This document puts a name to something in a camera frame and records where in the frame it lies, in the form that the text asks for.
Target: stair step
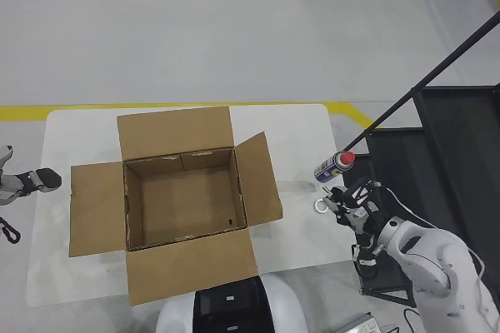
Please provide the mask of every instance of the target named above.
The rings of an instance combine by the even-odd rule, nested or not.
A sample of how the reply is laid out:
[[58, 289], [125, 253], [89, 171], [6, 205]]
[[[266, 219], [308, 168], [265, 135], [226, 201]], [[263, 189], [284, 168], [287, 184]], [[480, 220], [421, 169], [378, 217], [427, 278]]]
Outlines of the stair step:
[[[463, 228], [456, 223], [448, 205], [422, 128], [374, 130], [367, 136], [367, 145], [375, 179], [420, 217], [458, 236], [463, 235]], [[384, 194], [383, 198], [389, 216], [408, 218], [427, 226], [409, 216], [391, 196]]]
[[451, 205], [466, 226], [463, 239], [500, 291], [500, 90], [426, 87], [413, 100]]

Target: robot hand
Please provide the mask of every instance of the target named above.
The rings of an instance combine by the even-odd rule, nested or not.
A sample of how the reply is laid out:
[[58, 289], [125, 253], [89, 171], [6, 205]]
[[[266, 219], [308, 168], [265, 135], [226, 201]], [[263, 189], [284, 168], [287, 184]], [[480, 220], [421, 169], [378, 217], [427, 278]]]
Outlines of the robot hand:
[[[10, 204], [20, 196], [29, 196], [34, 191], [50, 192], [61, 186], [61, 177], [47, 168], [19, 175], [4, 175], [3, 166], [12, 155], [13, 147], [0, 148], [0, 206]], [[12, 244], [20, 241], [20, 233], [1, 217], [0, 225], [2, 232]]]

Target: yellow floor line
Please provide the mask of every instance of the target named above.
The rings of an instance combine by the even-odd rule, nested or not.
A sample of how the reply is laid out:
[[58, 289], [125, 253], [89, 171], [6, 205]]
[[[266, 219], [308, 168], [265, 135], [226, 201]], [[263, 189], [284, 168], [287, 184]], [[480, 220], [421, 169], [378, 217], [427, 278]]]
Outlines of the yellow floor line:
[[46, 120], [54, 110], [120, 109], [138, 107], [211, 107], [216, 105], [323, 104], [330, 114], [343, 114], [363, 128], [373, 121], [348, 102], [211, 102], [211, 103], [152, 103], [152, 104], [91, 104], [91, 105], [29, 105], [0, 106], [0, 122], [32, 122]]

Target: white robot body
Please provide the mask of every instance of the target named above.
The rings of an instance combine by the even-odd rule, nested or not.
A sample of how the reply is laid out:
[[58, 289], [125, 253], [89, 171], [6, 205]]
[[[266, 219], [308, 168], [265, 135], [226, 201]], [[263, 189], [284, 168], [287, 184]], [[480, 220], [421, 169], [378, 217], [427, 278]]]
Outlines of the white robot body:
[[[308, 333], [302, 306], [291, 287], [273, 274], [265, 274], [260, 278], [267, 295], [274, 331]], [[157, 319], [156, 333], [192, 333], [196, 294], [191, 292], [167, 299]], [[238, 333], [240, 330], [237, 326], [229, 326], [225, 331]]]

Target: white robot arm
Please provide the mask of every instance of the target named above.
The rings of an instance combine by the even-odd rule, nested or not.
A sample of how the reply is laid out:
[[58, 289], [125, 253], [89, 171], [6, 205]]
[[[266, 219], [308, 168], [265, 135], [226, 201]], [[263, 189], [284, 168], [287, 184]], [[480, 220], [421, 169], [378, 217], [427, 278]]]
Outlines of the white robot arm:
[[327, 196], [323, 202], [337, 216], [337, 223], [370, 236], [368, 244], [357, 245], [356, 265], [371, 265], [369, 262], [374, 262], [382, 251], [396, 260], [412, 281], [418, 313], [427, 333], [500, 332], [500, 314], [481, 281], [481, 260], [478, 258], [482, 265], [478, 275], [470, 250], [458, 236], [399, 217], [385, 221], [370, 198], [378, 187], [385, 188], [364, 178], [348, 189], [324, 188]]
[[377, 243], [412, 281], [426, 332], [500, 332], [497, 307], [459, 237], [394, 217]]

